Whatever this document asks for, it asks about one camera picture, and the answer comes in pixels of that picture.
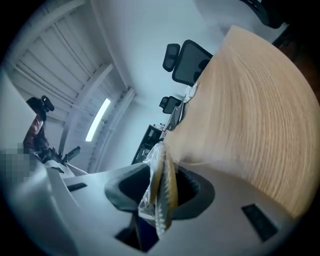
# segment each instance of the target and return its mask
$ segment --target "person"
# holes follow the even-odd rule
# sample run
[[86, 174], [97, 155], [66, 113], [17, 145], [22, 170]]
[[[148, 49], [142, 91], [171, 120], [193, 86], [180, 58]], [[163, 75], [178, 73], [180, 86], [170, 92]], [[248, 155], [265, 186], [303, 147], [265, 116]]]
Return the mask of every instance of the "person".
[[35, 155], [46, 168], [54, 167], [56, 169], [60, 169], [59, 172], [62, 178], [88, 174], [86, 171], [81, 170], [69, 163], [65, 163], [67, 168], [64, 168], [62, 165], [59, 165], [59, 168], [57, 168], [57, 163], [59, 160], [57, 161], [57, 156], [49, 148], [49, 142], [45, 136], [47, 113], [45, 110], [44, 101], [40, 98], [31, 97], [26, 101], [26, 103], [36, 113], [36, 116], [24, 138], [23, 149], [27, 153]]
[[42, 153], [49, 149], [49, 143], [45, 136], [47, 114], [41, 99], [31, 97], [26, 103], [36, 113], [36, 116], [26, 133], [23, 141], [23, 148], [25, 150], [30, 150], [34, 155], [41, 159]]

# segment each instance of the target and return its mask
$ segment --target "wall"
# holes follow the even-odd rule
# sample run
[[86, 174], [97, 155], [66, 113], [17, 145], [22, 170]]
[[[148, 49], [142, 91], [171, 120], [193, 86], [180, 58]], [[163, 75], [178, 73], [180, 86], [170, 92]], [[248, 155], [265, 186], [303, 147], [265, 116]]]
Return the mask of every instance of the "wall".
[[[70, 163], [87, 171], [93, 154], [99, 150], [101, 130], [126, 87], [116, 68], [99, 84], [94, 82], [95, 74], [111, 67], [111, 58], [99, 37], [90, 2], [73, 3], [82, 5], [71, 12], [65, 11], [70, 7], [68, 0], [50, 0], [41, 5], [10, 45], [4, 67], [25, 100], [42, 95], [50, 98], [55, 110], [47, 114], [45, 135], [49, 146], [58, 150], [63, 130], [67, 131], [63, 153], [80, 146], [80, 154]], [[106, 98], [110, 106], [92, 141], [87, 142], [88, 130]]]
[[106, 34], [129, 85], [150, 106], [186, 86], [162, 67], [167, 44], [193, 40], [212, 54], [231, 25], [272, 42], [284, 30], [267, 27], [239, 0], [97, 0]]
[[166, 123], [170, 115], [133, 100], [113, 132], [100, 171], [131, 164], [149, 125]]

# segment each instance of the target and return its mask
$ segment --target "pixelated area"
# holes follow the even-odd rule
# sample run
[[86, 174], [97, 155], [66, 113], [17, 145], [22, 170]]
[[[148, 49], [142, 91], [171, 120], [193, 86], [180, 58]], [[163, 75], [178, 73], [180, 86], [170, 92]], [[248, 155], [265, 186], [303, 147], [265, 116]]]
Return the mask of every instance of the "pixelated area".
[[24, 182], [34, 173], [36, 164], [37, 159], [20, 145], [19, 148], [0, 152], [1, 176], [6, 183]]

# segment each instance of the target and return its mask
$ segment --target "white wall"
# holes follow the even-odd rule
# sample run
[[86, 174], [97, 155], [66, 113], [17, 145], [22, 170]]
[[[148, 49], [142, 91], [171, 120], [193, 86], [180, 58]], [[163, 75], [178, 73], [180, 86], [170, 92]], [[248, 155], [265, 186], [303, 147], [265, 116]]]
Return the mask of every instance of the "white wall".
[[138, 97], [157, 107], [185, 85], [162, 67], [167, 44], [193, 40], [212, 54], [231, 25], [272, 42], [284, 30], [267, 27], [239, 0], [97, 0], [112, 51]]
[[64, 128], [61, 124], [54, 123], [49, 120], [45, 123], [44, 134], [49, 142], [50, 148], [55, 147], [55, 150], [58, 151], [63, 130]]
[[149, 125], [166, 123], [170, 115], [133, 100], [107, 147], [100, 171], [114, 170], [131, 164]]

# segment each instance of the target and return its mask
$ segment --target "chair backrest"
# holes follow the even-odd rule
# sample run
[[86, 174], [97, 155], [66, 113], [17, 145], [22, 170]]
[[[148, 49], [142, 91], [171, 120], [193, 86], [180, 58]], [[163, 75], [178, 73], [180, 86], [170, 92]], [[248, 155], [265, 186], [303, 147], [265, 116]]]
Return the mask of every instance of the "chair backrest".
[[192, 40], [184, 41], [181, 50], [179, 44], [167, 45], [163, 68], [172, 73], [172, 79], [178, 83], [194, 86], [206, 68], [212, 54]]
[[277, 11], [277, 5], [274, 1], [270, 0], [239, 0], [245, 3], [250, 9], [257, 15], [259, 20], [266, 26], [278, 29], [284, 19], [280, 16]]
[[172, 72], [172, 70], [174, 70], [178, 59], [179, 51], [180, 45], [177, 43], [170, 43], [166, 46], [165, 56], [162, 64], [162, 67], [166, 71]]
[[198, 79], [199, 73], [202, 73], [212, 56], [194, 41], [184, 41], [172, 73], [172, 79], [192, 87], [197, 81], [195, 79]]
[[175, 106], [179, 106], [181, 104], [182, 100], [177, 99], [173, 96], [170, 97], [163, 97], [159, 107], [162, 108], [162, 112], [165, 114], [171, 114], [174, 109]]

